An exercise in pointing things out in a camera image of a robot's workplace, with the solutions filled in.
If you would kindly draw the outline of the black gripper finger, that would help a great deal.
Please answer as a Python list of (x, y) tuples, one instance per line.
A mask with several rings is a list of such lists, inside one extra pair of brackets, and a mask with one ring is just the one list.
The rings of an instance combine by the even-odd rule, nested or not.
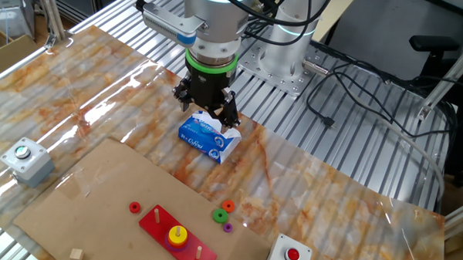
[(194, 97), (189, 93), (191, 78), (186, 76), (173, 88), (174, 98), (180, 103), (181, 110), (185, 112), (194, 103)]
[(229, 90), (221, 100), (215, 100), (212, 104), (211, 116), (220, 122), (222, 132), (225, 128), (236, 128), (240, 125), (235, 97), (235, 92)]

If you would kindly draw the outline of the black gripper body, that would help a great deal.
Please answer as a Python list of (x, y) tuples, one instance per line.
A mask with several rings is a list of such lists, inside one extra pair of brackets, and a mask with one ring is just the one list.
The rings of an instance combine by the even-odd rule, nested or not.
[(189, 74), (187, 84), (188, 96), (198, 106), (209, 110), (217, 110), (225, 101), (224, 88), (230, 87), (236, 75), (236, 69), (223, 73), (206, 73), (198, 67), (186, 63)]

